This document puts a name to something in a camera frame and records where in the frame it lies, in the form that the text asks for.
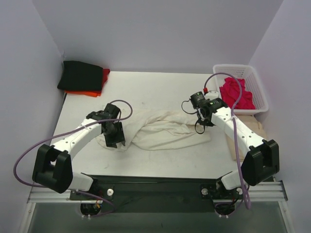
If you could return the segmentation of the cream white t-shirt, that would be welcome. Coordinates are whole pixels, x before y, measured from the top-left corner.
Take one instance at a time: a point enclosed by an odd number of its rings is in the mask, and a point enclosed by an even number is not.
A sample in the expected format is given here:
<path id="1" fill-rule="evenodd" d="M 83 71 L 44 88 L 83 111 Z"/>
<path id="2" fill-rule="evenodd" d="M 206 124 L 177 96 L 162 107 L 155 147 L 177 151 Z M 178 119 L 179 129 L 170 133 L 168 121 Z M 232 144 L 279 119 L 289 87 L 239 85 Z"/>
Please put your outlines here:
<path id="1" fill-rule="evenodd" d="M 180 111 L 135 109 L 122 121 L 125 145 L 109 148 L 103 135 L 96 142 L 108 150 L 126 151 L 131 145 L 142 150 L 175 150 L 211 141 L 210 133 L 196 126 L 196 116 Z"/>

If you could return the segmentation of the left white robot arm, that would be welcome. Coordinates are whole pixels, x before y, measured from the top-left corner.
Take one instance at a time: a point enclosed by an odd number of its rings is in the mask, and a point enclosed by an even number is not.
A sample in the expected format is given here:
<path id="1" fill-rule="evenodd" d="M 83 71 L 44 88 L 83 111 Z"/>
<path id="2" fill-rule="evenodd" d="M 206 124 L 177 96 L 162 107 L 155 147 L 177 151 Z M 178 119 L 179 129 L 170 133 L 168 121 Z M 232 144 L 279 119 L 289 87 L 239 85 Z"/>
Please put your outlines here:
<path id="1" fill-rule="evenodd" d="M 80 190 L 82 196 L 92 200 L 98 195 L 95 179 L 89 175 L 73 172 L 72 159 L 91 140 L 104 136 L 108 148 L 125 145 L 125 136 L 119 117 L 119 107 L 108 103 L 104 110 L 91 112 L 80 125 L 80 130 L 54 144 L 38 148 L 32 180 L 57 193 Z"/>

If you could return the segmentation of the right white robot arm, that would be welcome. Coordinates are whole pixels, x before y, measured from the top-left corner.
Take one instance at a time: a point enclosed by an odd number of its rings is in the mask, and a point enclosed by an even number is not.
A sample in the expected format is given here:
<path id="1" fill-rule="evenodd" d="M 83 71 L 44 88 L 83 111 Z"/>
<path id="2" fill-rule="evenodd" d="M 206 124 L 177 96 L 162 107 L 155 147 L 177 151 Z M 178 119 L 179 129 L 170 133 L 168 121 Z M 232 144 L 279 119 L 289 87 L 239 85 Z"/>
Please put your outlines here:
<path id="1" fill-rule="evenodd" d="M 243 181 L 255 186 L 279 172 L 279 146 L 274 140 L 265 140 L 248 128 L 240 119 L 231 113 L 229 106 L 220 98 L 208 100 L 204 94 L 196 92 L 190 101 L 202 126 L 217 126 L 232 140 L 237 136 L 238 151 L 244 155 L 241 174 L 231 172 L 216 184 L 215 192 L 220 198 L 227 198 L 233 189 Z"/>

